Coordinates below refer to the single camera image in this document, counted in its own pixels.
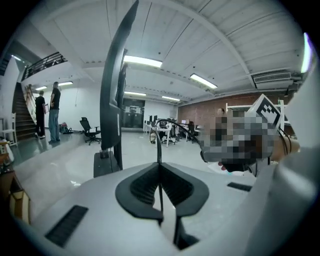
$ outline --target jeans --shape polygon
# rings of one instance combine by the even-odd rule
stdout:
[[[35,132],[39,136],[43,136],[43,135],[45,135],[45,113],[43,113],[43,112],[36,113],[35,116],[36,116]]]
[[[49,131],[50,131],[50,138],[52,141],[60,140],[58,116],[59,116],[59,109],[50,110]]]

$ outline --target red brick wall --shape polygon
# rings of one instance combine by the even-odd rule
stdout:
[[[194,121],[196,125],[203,125],[208,119],[216,116],[218,109],[223,108],[226,110],[226,103],[228,103],[228,106],[251,105],[261,94],[261,92],[239,94],[180,106],[178,108],[178,122],[189,119],[190,121]],[[263,94],[266,95],[273,104],[278,104],[279,98],[280,100],[284,100],[284,104],[286,105],[292,98],[292,94],[284,97],[284,92],[264,92]]]

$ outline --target floor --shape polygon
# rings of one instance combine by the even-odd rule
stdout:
[[[83,134],[74,133],[62,135],[61,142],[52,146],[35,139],[23,147],[19,146],[21,161],[29,159],[16,164],[14,169],[31,199],[31,222],[67,193],[93,179],[94,154],[99,152],[101,145],[97,142],[88,145],[84,140]],[[149,135],[144,133],[123,132],[122,160],[124,169],[156,162],[156,145],[151,144]],[[185,139],[176,144],[170,143],[169,147],[162,144],[162,162],[188,166],[199,172],[222,172],[227,175],[216,163],[203,162],[198,144]]]
[[[13,166],[17,166],[36,155],[68,142],[72,138],[69,134],[62,134],[60,142],[49,144],[49,130],[47,131],[47,134],[48,136],[43,139],[36,139],[34,137],[28,138],[18,142],[17,146],[12,146],[11,151],[14,156]]]

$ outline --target doorway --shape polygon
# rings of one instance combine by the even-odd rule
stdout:
[[[143,128],[145,101],[140,99],[124,98],[122,104],[122,127]]]

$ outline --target ceiling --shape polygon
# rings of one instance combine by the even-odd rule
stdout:
[[[133,3],[44,0],[28,20],[76,73],[97,82],[112,38]],[[130,64],[127,88],[152,97],[175,96],[181,103],[256,90],[252,74],[298,73],[303,45],[300,27],[273,0],[140,0],[127,54],[163,63],[160,69]],[[193,73],[217,88],[190,80]]]

